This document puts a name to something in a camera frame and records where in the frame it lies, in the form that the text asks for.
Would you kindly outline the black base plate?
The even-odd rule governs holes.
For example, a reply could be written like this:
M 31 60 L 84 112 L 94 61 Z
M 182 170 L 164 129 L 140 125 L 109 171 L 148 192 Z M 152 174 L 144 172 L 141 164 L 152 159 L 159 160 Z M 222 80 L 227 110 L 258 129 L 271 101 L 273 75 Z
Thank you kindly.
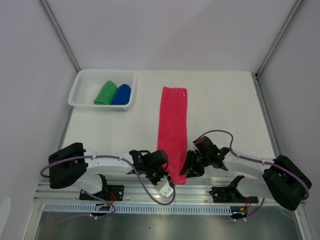
M 123 185 L 108 185 L 107 191 L 100 191 L 92 195 L 109 202 L 122 202 L 124 189 Z M 94 197 L 87 195 L 83 190 L 79 194 L 79 199 L 82 201 L 96 201 Z
M 256 196 L 244 197 L 235 187 L 212 187 L 208 192 L 214 203 L 257 204 Z

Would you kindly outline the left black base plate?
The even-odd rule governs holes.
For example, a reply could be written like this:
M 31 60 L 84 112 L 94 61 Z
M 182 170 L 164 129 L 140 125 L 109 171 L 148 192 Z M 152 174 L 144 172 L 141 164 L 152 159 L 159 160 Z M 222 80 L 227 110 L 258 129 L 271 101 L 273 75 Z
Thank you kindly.
M 122 202 L 124 189 L 123 185 L 108 185 L 107 191 L 100 191 L 92 195 L 109 202 Z M 82 201 L 96 201 L 94 197 L 87 195 L 83 190 L 79 194 L 79 199 Z

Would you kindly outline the right aluminium corner post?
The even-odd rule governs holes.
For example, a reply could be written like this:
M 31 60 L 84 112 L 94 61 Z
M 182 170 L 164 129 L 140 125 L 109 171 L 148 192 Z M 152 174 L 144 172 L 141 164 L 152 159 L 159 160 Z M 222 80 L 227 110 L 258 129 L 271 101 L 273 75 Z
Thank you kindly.
M 294 24 L 295 19 L 302 10 L 306 0 L 295 0 L 293 6 L 291 7 L 289 13 L 287 14 L 283 24 L 281 25 L 276 37 L 274 38 L 270 48 L 268 49 L 263 61 L 259 65 L 258 70 L 255 73 L 255 79 L 258 81 L 263 75 L 264 71 L 270 64 L 271 60 L 275 56 L 278 48 L 281 46 L 283 40 L 285 39 L 288 31 L 291 29 Z

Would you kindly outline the white plastic basket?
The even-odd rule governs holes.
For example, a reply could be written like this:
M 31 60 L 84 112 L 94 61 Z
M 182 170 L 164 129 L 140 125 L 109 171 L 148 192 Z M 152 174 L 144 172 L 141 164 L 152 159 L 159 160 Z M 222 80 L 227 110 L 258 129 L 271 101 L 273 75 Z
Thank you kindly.
M 118 88 L 122 85 L 130 87 L 131 92 L 127 104 L 94 104 L 94 100 L 107 82 L 115 83 Z M 67 102 L 76 108 L 127 112 L 133 105 L 137 85 L 137 77 L 132 71 L 85 69 L 76 75 Z

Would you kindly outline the green towel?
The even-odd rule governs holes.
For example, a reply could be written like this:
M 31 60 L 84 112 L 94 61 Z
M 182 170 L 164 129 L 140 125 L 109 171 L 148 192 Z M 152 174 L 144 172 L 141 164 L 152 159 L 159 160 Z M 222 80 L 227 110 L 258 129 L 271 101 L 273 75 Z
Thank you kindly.
M 112 80 L 107 81 L 101 87 L 93 103 L 95 105 L 110 105 L 117 89 L 118 87 L 114 81 Z

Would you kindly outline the left aluminium corner post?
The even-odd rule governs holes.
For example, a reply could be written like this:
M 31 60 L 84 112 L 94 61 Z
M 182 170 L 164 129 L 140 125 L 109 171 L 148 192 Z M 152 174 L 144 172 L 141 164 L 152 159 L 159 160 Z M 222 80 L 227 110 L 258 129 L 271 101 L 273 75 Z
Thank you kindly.
M 71 65 L 73 66 L 73 68 L 75 69 L 75 71 L 78 73 L 80 72 L 82 69 L 76 59 L 76 56 L 65 36 L 65 33 L 49 3 L 48 0 L 38 0 L 37 1 L 45 15 L 45 17 L 47 18 L 54 34 L 56 35 L 58 41 L 60 42 L 60 45 L 62 46 L 62 49 L 64 50 L 65 54 L 67 55 Z

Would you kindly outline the aluminium front rail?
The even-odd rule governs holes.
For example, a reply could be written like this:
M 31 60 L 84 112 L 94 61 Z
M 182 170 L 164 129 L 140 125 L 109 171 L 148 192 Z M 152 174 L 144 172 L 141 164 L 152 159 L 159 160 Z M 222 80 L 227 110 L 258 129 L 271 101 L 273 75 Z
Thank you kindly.
M 213 196 L 209 194 L 213 187 L 227 187 L 234 177 L 198 177 L 189 178 L 186 184 L 175 186 L 175 204 L 195 204 L 204 205 L 213 202 Z M 146 190 L 159 202 L 167 203 L 173 197 L 173 191 L 169 187 L 167 180 L 162 180 L 157 186 L 153 185 L 145 176 L 142 177 L 145 187 L 135 175 L 108 176 L 107 186 L 124 186 L 124 190 L 113 190 L 117 203 L 132 204 L 154 204 L 155 202 L 148 196 Z M 56 201 L 56 202 L 75 202 L 80 200 L 82 187 L 75 185 L 52 189 L 48 181 L 41 181 L 33 197 L 34 201 Z M 261 179 L 244 177 L 237 184 L 236 189 L 245 197 L 265 198 L 268 203 L 274 205 L 275 199 L 272 197 L 266 183 Z

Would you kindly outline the pink towel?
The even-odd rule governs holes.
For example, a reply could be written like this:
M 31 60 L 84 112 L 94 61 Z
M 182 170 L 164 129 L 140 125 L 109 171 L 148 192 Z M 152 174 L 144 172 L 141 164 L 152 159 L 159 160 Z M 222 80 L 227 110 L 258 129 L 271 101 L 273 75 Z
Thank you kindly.
M 188 93 L 185 88 L 164 87 L 161 95 L 157 148 L 168 156 L 172 181 L 184 185 L 187 177 L 181 174 L 188 148 Z

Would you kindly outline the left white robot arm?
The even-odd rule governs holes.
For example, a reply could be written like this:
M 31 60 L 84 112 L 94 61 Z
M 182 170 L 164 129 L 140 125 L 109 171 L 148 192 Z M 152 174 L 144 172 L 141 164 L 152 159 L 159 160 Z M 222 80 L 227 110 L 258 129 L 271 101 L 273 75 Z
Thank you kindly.
M 74 186 L 92 194 L 97 200 L 108 196 L 108 174 L 144 175 L 164 197 L 174 192 L 169 159 L 164 150 L 131 150 L 128 153 L 98 154 L 73 143 L 48 157 L 49 183 L 52 189 Z

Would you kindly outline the blue towel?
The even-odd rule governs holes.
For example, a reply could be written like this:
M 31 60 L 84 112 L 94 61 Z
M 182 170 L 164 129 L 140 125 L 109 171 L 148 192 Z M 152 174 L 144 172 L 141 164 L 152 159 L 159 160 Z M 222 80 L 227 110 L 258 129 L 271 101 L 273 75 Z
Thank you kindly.
M 120 85 L 111 101 L 111 105 L 126 105 L 130 101 L 131 87 L 128 84 Z

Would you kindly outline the aluminium corner post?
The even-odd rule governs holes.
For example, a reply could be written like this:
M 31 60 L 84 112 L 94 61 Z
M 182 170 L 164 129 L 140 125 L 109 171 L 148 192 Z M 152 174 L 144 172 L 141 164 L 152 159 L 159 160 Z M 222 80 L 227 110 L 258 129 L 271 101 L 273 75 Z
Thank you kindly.
M 268 49 L 263 61 L 259 65 L 258 70 L 255 73 L 255 79 L 258 81 L 263 75 L 264 71 L 270 64 L 271 60 L 275 56 L 278 48 L 281 46 L 283 40 L 285 39 L 288 31 L 291 29 L 294 24 L 295 19 L 302 10 L 306 0 L 295 0 L 293 6 L 291 7 L 289 13 L 287 14 L 283 24 L 281 25 L 276 37 L 274 38 L 270 48 Z
M 73 66 L 73 68 L 75 69 L 75 71 L 78 73 L 80 72 L 82 69 L 76 59 L 76 56 L 65 36 L 65 33 L 49 3 L 48 0 L 38 0 L 37 1 L 45 15 L 45 17 L 47 18 L 54 34 L 56 35 L 58 41 L 60 42 L 60 45 L 62 46 L 62 49 L 64 50 L 65 54 L 67 55 L 71 65 Z

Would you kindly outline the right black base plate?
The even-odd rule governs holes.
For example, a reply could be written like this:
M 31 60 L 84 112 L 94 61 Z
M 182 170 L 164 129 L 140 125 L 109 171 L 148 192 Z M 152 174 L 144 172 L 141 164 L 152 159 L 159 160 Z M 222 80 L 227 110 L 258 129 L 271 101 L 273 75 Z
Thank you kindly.
M 208 192 L 214 203 L 257 204 L 256 196 L 244 197 L 235 187 L 212 187 Z

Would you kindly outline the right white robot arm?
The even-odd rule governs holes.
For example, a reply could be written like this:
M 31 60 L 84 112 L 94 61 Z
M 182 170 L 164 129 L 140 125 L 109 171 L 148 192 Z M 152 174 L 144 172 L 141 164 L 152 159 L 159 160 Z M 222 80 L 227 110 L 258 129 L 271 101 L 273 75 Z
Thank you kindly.
M 209 194 L 214 203 L 251 201 L 256 204 L 259 198 L 263 198 L 272 199 L 283 208 L 295 211 L 310 194 L 312 182 L 284 155 L 275 159 L 255 159 L 238 154 L 229 147 L 218 148 L 207 136 L 193 143 L 196 149 L 187 152 L 181 175 L 201 177 L 209 166 L 240 173 L 228 186 L 211 188 Z

